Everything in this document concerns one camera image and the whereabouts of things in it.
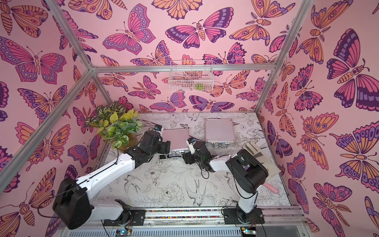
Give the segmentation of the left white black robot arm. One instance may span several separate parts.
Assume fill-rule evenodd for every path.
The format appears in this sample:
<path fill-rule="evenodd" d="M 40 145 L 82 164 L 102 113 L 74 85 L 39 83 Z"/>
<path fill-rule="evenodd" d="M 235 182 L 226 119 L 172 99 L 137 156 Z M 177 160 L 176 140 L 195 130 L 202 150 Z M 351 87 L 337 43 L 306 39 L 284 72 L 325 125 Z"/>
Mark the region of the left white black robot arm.
<path fill-rule="evenodd" d="M 77 179 L 64 179 L 58 189 L 53 203 L 53 211 L 65 226 L 74 230 L 87 222 L 109 220 L 118 225 L 131 222 L 130 206 L 117 199 L 100 203 L 93 198 L 117 178 L 148 163 L 155 154 L 167 154 L 169 142 L 162 138 L 162 127 L 156 125 L 145 131 L 141 141 L 102 168 Z"/>

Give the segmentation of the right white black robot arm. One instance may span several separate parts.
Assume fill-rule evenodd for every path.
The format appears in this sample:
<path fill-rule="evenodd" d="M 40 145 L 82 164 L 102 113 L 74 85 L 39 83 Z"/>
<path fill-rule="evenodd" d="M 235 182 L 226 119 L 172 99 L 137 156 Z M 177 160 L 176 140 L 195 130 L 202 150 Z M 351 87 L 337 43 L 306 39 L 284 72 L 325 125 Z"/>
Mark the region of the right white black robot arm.
<path fill-rule="evenodd" d="M 269 172 L 259 161 L 264 154 L 255 143 L 247 143 L 235 155 L 212 156 L 205 142 L 189 138 L 186 141 L 189 152 L 184 154 L 186 164 L 196 163 L 201 171 L 212 173 L 229 171 L 235 183 L 240 200 L 236 215 L 241 223 L 253 221 L 259 188 L 264 185 Z"/>

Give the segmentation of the aluminium poker case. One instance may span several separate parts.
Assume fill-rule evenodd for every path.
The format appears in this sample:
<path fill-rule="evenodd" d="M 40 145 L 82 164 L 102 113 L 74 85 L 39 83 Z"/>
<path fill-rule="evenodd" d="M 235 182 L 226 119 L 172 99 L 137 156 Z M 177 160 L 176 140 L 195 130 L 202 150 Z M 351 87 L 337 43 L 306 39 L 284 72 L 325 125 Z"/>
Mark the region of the aluminium poker case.
<path fill-rule="evenodd" d="M 183 157 L 183 154 L 190 152 L 187 140 L 190 138 L 189 130 L 186 128 L 164 130 L 162 133 L 163 142 L 170 141 L 170 150 L 167 155 L 160 155 L 161 161 L 175 160 Z"/>
<path fill-rule="evenodd" d="M 204 138 L 214 148 L 228 148 L 235 145 L 235 131 L 232 119 L 208 118 L 204 122 Z"/>

